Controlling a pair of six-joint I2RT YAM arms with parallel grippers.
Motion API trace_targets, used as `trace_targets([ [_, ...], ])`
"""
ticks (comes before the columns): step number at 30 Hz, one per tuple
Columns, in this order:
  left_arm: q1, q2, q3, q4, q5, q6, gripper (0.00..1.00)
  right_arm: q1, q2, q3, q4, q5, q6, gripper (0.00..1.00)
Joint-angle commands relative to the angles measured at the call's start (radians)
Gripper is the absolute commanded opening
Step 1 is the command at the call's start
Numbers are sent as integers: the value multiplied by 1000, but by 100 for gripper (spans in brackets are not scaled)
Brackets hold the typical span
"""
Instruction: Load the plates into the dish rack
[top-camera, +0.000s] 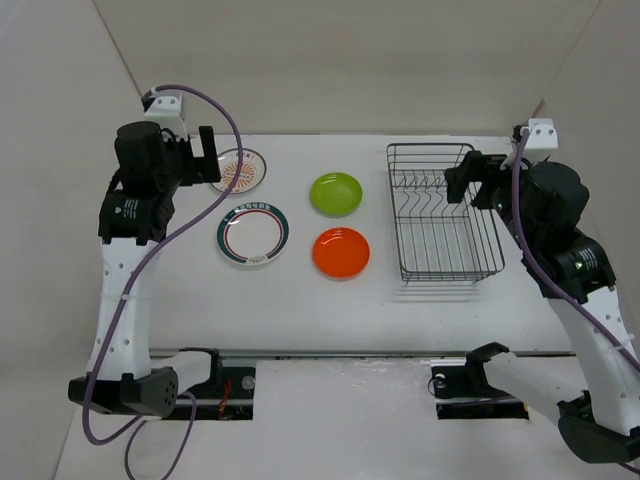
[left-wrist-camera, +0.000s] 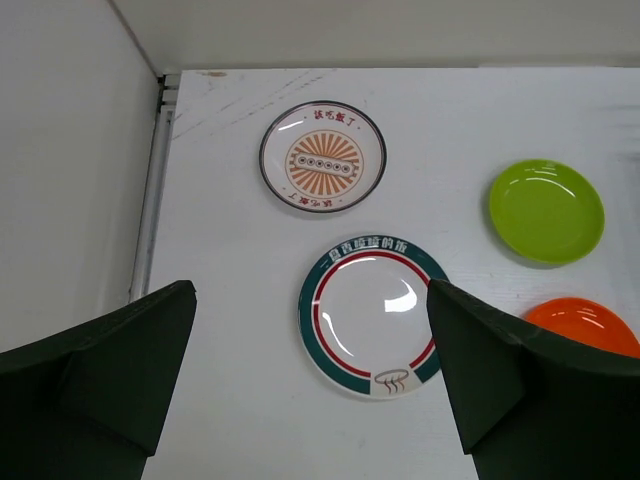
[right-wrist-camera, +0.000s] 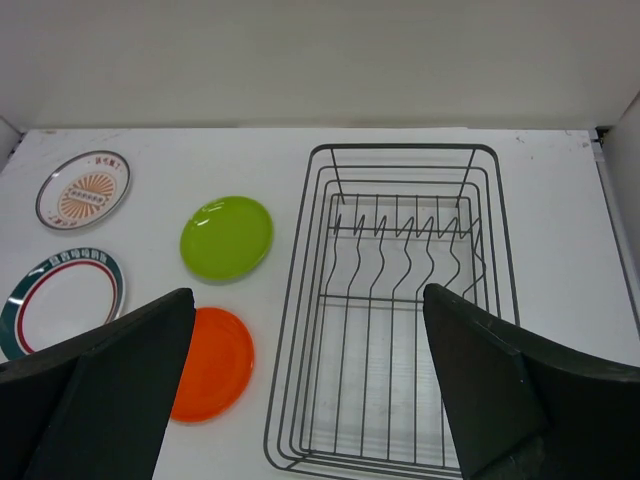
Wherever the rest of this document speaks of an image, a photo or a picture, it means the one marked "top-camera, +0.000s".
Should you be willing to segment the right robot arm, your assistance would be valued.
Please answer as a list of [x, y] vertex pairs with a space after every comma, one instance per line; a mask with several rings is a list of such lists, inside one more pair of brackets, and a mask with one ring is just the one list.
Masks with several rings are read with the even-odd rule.
[[587, 382], [572, 389], [533, 373], [508, 347], [492, 342], [461, 366], [435, 367], [439, 399], [477, 398], [496, 404], [513, 397], [555, 424], [569, 450], [589, 464], [617, 464], [637, 473], [639, 359], [618, 309], [616, 277], [603, 247], [577, 223], [589, 191], [570, 167], [523, 157], [466, 154], [446, 169], [447, 201], [468, 187], [472, 204], [494, 210], [520, 247], [522, 263], [570, 338]]

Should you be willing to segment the lime green plate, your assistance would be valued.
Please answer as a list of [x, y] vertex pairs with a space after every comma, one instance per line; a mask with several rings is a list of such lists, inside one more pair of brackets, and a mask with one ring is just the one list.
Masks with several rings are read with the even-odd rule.
[[319, 176], [310, 189], [312, 205], [330, 216], [346, 216], [354, 212], [363, 199], [363, 188], [353, 176], [330, 172]]

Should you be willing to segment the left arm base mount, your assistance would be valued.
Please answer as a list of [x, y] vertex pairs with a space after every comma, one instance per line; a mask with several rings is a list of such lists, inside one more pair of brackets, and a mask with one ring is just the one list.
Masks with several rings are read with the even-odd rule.
[[196, 420], [253, 419], [256, 364], [225, 358], [217, 349], [188, 348], [171, 357], [152, 358], [152, 367], [171, 367], [177, 374], [178, 398], [167, 420], [188, 420], [196, 399]]

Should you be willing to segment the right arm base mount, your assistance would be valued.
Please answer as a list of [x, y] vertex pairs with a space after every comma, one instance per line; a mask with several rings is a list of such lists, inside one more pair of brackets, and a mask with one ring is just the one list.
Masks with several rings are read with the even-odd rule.
[[461, 362], [431, 364], [427, 390], [436, 399], [439, 420], [528, 420], [525, 404], [492, 387], [473, 383]]

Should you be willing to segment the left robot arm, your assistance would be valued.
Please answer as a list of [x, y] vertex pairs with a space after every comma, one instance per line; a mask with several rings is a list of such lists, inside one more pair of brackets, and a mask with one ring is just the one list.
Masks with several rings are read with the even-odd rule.
[[153, 121], [120, 127], [118, 168], [99, 212], [102, 291], [95, 343], [85, 375], [68, 385], [70, 401], [101, 414], [168, 417], [177, 397], [193, 388], [204, 397], [223, 387], [223, 371], [207, 349], [184, 349], [155, 363], [149, 354], [151, 296], [181, 186], [220, 178], [214, 131], [199, 129], [202, 155]]

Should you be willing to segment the green rimmed white plate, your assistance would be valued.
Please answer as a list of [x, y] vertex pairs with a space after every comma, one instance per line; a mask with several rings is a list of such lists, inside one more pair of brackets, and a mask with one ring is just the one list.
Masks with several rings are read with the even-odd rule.
[[244, 267], [259, 267], [284, 250], [290, 225], [284, 213], [265, 202], [246, 202], [219, 222], [216, 241], [222, 255]]

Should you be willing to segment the orange sunburst white plate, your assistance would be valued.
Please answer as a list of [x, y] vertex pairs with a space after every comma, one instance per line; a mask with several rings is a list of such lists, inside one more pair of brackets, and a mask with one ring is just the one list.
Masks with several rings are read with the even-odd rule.
[[[232, 194], [244, 194], [255, 189], [266, 177], [267, 163], [257, 151], [244, 148], [239, 177], [232, 189]], [[219, 154], [221, 180], [210, 186], [219, 192], [224, 192], [234, 178], [238, 164], [238, 150], [229, 149]]]

